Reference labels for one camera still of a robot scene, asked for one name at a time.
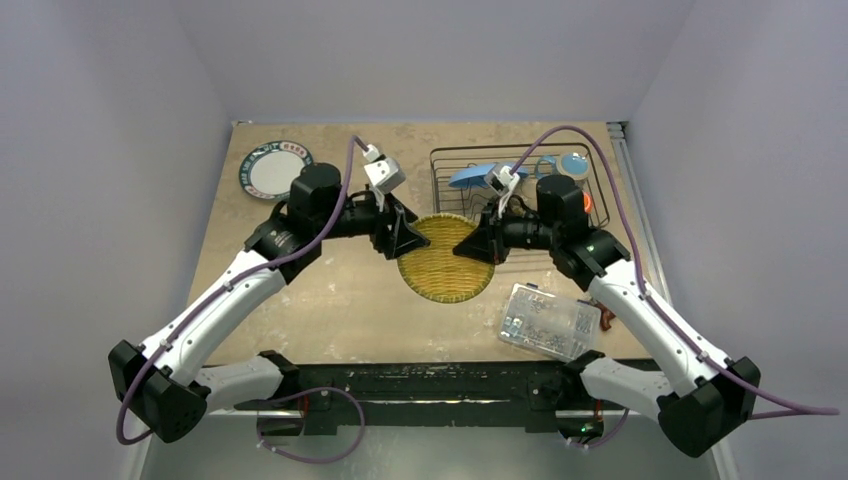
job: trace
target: plate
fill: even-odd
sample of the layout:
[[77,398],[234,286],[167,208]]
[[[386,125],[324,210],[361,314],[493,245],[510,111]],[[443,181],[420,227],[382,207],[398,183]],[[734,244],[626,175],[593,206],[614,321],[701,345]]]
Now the plate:
[[244,157],[239,168],[241,188],[262,200],[287,200],[291,182],[303,167],[312,163],[312,154],[303,145],[289,140],[262,144]]
[[452,213],[421,217],[412,224],[430,246],[397,259],[403,281],[418,295],[437,303],[459,303],[479,295],[495,275],[495,266],[453,254],[453,247],[477,227]]
[[[451,176],[451,179],[448,181],[448,186],[451,188],[471,188],[471,187],[487,187],[486,184],[486,174],[489,173],[489,170],[494,168],[495,163],[486,163],[483,165],[475,165],[473,167],[464,168]],[[521,178],[527,177],[529,173],[527,169],[521,167],[518,169],[518,175]]]
[[563,155],[556,167],[560,174],[568,175],[577,181],[585,180],[589,176],[589,160],[578,153]]

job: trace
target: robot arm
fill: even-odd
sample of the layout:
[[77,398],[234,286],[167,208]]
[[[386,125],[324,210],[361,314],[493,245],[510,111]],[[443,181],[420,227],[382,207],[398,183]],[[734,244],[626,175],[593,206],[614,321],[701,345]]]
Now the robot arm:
[[671,442],[697,457],[752,414],[754,394],[710,368],[703,356],[723,362],[734,375],[759,385],[747,358],[732,361],[699,335],[650,285],[647,293],[703,350],[696,355],[647,304],[630,253],[612,234],[593,228],[583,192],[573,179],[551,175],[536,185],[538,212],[501,212],[503,197],[484,208],[479,226],[454,254],[483,262],[505,261],[511,248],[550,252],[557,270],[609,308],[656,360],[661,372],[643,372],[587,352],[569,364],[583,393],[610,400],[656,420]]
[[[370,146],[368,152],[376,149]],[[429,245],[410,223],[416,220],[392,194],[403,181],[397,162],[378,155],[368,158],[371,189],[348,197],[327,238],[368,235],[375,250],[394,259]],[[379,171],[369,167],[383,162]],[[109,353],[116,394],[123,400],[131,383],[152,358],[164,351],[142,379],[130,401],[130,410],[164,442],[182,438],[206,411],[230,407],[249,400],[275,397],[286,387],[292,365],[279,354],[263,352],[234,365],[203,368],[212,352],[262,302],[279,292],[321,255],[320,245],[297,260],[275,268],[261,268],[271,260],[301,249],[326,225],[341,192],[338,169],[328,164],[305,167],[292,182],[289,200],[280,202],[270,218],[245,242],[243,251],[188,309],[138,346],[122,341]],[[287,212],[282,213],[283,206]],[[234,277],[260,268],[241,280]],[[223,287],[226,291],[215,296]],[[205,305],[173,343],[174,329],[198,306]]]

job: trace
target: cable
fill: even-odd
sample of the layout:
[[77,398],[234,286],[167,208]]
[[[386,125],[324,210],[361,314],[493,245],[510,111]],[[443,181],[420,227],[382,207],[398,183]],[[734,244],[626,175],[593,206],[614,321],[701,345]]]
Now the cable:
[[625,408],[624,413],[621,414],[621,420],[619,420],[618,423],[615,424],[615,427],[613,427],[612,430],[610,430],[610,433],[604,435],[603,437],[601,437],[595,443],[572,442],[571,439],[567,438],[565,440],[565,445],[568,446],[568,447],[576,448],[578,450],[591,450],[593,448],[598,448],[598,447],[606,444],[610,440],[612,440],[612,438],[615,437],[616,434],[618,434],[618,432],[621,431],[621,427],[624,426],[624,422],[627,420],[627,417],[629,415],[630,415],[630,409]]
[[[309,253],[310,250],[321,244],[321,241],[324,240],[324,237],[326,237],[328,233],[330,233],[330,229],[333,228],[333,225],[336,223],[336,220],[338,220],[339,215],[341,215],[342,207],[344,206],[345,198],[347,197],[347,190],[350,186],[350,176],[353,173],[353,149],[356,145],[359,145],[360,148],[363,148],[363,150],[368,149],[368,146],[365,145],[365,142],[363,142],[359,137],[357,137],[356,135],[350,137],[350,141],[347,144],[347,164],[345,167],[345,176],[342,180],[342,188],[339,192],[339,198],[336,200],[336,205],[333,207],[333,213],[330,214],[330,219],[327,220],[327,224],[324,225],[324,228],[321,229],[320,232],[318,232],[318,235],[316,235],[315,238],[313,238],[312,241],[306,244],[303,248],[295,251],[290,255],[271,260],[261,265],[256,265],[239,273],[230,280],[230,284],[237,284],[260,270],[264,270],[266,268],[276,268],[285,263],[297,260],[298,258]],[[200,314],[200,312],[205,310],[210,304],[212,304],[212,302],[214,302],[226,291],[227,287],[222,285],[216,290],[214,290],[209,296],[204,298],[203,301],[201,301],[194,309],[192,309],[185,316],[182,322],[180,322],[179,324],[177,324],[176,327],[174,327],[171,334],[168,335],[168,337],[163,342],[163,345],[160,345],[158,348],[156,348],[153,354],[148,357],[146,362],[144,362],[144,365],[142,365],[141,369],[138,371],[135,378],[133,378],[133,381],[130,383],[129,388],[127,389],[127,393],[124,395],[124,398],[121,401],[121,408],[120,410],[118,410],[118,421],[115,428],[115,436],[118,438],[118,443],[120,443],[121,445],[133,445],[150,436],[150,434],[152,433],[151,430],[147,430],[146,432],[140,434],[135,438],[127,438],[124,435],[124,421],[127,417],[127,411],[129,410],[130,401],[138,391],[142,379],[145,378],[147,372],[150,371],[150,369],[153,367],[159,357],[161,357],[162,354],[165,352],[164,344],[174,343],[174,341],[179,338],[180,334],[191,324],[191,322]]]
[[256,448],[263,447],[263,448],[267,449],[268,451],[270,451],[271,453],[276,453],[277,455],[281,455],[281,456],[289,458],[291,460],[296,460],[298,462],[303,462],[303,463],[309,463],[309,464],[312,464],[312,465],[323,465],[323,464],[327,464],[327,463],[333,463],[337,460],[341,460],[342,458],[350,455],[354,450],[356,450],[356,447],[359,446],[360,442],[362,442],[362,437],[365,435],[365,412],[362,411],[362,405],[360,405],[359,402],[357,402],[356,399],[353,398],[353,395],[345,392],[344,390],[341,390],[341,389],[338,389],[338,388],[335,388],[335,387],[309,388],[309,389],[304,390],[302,392],[298,392],[294,395],[289,395],[288,397],[270,400],[269,403],[271,403],[271,404],[283,404],[283,403],[289,402],[291,400],[301,398],[301,397],[306,397],[309,394],[317,393],[317,392],[321,392],[321,391],[338,393],[339,395],[350,400],[350,403],[352,403],[353,406],[356,407],[356,413],[359,414],[359,430],[356,432],[356,438],[353,440],[353,443],[351,443],[350,446],[347,447],[347,449],[345,449],[343,452],[341,452],[339,454],[333,455],[331,457],[324,457],[324,458],[303,457],[303,456],[300,456],[300,455],[296,455],[294,453],[287,452],[285,450],[281,450],[281,449],[269,444],[268,441],[265,440],[265,437],[262,436],[262,432],[259,429],[259,422],[258,421],[256,423],[256,437],[259,438],[259,443],[256,445]]
[[790,400],[780,398],[777,395],[766,392],[765,390],[761,390],[760,388],[755,387],[754,385],[751,385],[750,383],[746,382],[745,380],[742,380],[741,378],[732,374],[729,370],[725,369],[724,367],[722,367],[721,365],[716,363],[715,360],[713,360],[712,358],[707,356],[706,352],[704,352],[701,349],[701,347],[697,344],[697,342],[695,342],[694,340],[692,340],[692,338],[690,338],[688,335],[686,335],[686,332],[684,332],[683,329],[680,328],[680,326],[678,326],[677,323],[675,323],[674,320],[667,313],[665,313],[665,311],[662,309],[662,307],[656,302],[656,300],[654,300],[652,298],[652,296],[650,295],[650,293],[647,290],[645,275],[644,275],[644,272],[642,270],[642,257],[639,254],[639,248],[636,245],[636,236],[633,234],[633,228],[630,226],[630,223],[627,221],[627,216],[624,214],[624,205],[621,201],[621,194],[618,191],[618,187],[616,186],[615,181],[613,180],[614,177],[613,177],[613,174],[612,174],[612,168],[610,167],[609,161],[607,160],[606,155],[604,155],[603,150],[601,150],[600,145],[598,145],[598,142],[595,141],[595,139],[589,134],[589,132],[583,130],[580,127],[575,127],[573,125],[560,125],[558,127],[554,127],[552,129],[548,130],[547,132],[542,134],[542,136],[539,137],[538,140],[536,140],[535,142],[533,142],[532,145],[530,145],[530,147],[527,149],[527,151],[524,152],[524,155],[522,155],[521,158],[518,160],[518,162],[516,162],[516,164],[513,166],[510,173],[515,173],[515,171],[518,170],[518,167],[520,167],[521,164],[524,163],[524,160],[527,157],[529,157],[530,154],[533,153],[533,150],[536,147],[538,147],[543,141],[545,141],[545,139],[547,139],[549,136],[553,135],[554,133],[562,131],[562,130],[570,130],[570,131],[573,131],[573,132],[577,132],[580,135],[583,135],[586,138],[586,140],[589,141],[589,143],[592,145],[592,147],[595,149],[595,151],[598,152],[598,157],[601,159],[601,163],[603,164],[604,170],[607,173],[607,178],[610,181],[610,186],[612,187],[612,195],[613,195],[613,198],[615,199],[615,206],[616,206],[616,208],[618,208],[618,213],[619,213],[619,216],[621,217],[621,223],[622,223],[622,226],[624,227],[624,232],[627,234],[627,240],[630,242],[630,249],[633,251],[633,263],[635,264],[635,267],[636,267],[636,278],[638,279],[636,284],[639,286],[639,291],[642,293],[642,296],[647,300],[648,304],[651,306],[651,308],[654,310],[654,312],[656,312],[656,314],[660,317],[660,319],[662,319],[663,323],[665,323],[669,328],[671,328],[674,331],[674,333],[677,334],[677,336],[680,337],[683,340],[683,342],[686,343],[686,345],[688,345],[689,348],[692,349],[693,352],[698,354],[699,357],[702,357],[704,359],[704,361],[706,362],[706,364],[710,366],[710,368],[716,370],[721,375],[723,375],[725,378],[727,378],[731,382],[735,383],[736,385],[744,388],[745,390],[748,390],[749,392],[751,392],[751,393],[753,393],[753,394],[755,394],[759,397],[762,397],[762,398],[764,398],[764,399],[766,399],[766,400],[768,400],[772,403],[776,403],[777,405],[788,408],[790,410],[790,411],[786,411],[786,412],[776,411],[776,412],[766,412],[766,413],[754,414],[754,415],[751,416],[751,419],[752,420],[758,420],[758,419],[765,419],[765,418],[788,417],[788,416],[795,416],[795,415],[839,415],[839,409],[838,408],[812,407],[812,406],[809,406],[809,405],[802,405],[800,403],[795,403],[795,402],[792,402]]

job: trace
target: blue plate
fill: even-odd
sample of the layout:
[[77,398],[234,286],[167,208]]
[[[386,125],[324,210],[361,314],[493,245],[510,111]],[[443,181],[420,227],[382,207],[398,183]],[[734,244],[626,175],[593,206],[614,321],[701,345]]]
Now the blue plate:
[[557,170],[561,174],[568,175],[575,180],[581,180],[589,175],[589,160],[577,153],[563,155],[558,167]]
[[[471,188],[471,187],[486,187],[486,174],[494,168],[495,163],[486,163],[474,167],[462,169],[451,176],[448,186],[452,188]],[[529,175],[527,169],[521,167],[518,169],[518,175],[525,178]]]

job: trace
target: black metal base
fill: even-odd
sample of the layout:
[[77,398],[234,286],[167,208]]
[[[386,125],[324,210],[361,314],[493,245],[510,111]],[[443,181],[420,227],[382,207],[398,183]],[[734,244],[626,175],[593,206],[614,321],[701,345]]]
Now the black metal base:
[[[657,370],[653,360],[623,360]],[[368,425],[427,427],[522,427],[528,433],[573,429],[557,410],[593,410],[573,370],[557,361],[299,365],[290,395],[333,386],[362,405]],[[258,402],[241,410],[267,410]],[[297,402],[282,407],[297,410]],[[620,408],[604,402],[604,409]],[[344,398],[313,394],[304,422],[306,435],[333,435],[340,425],[358,425],[356,409]],[[281,431],[280,434],[297,434]]]

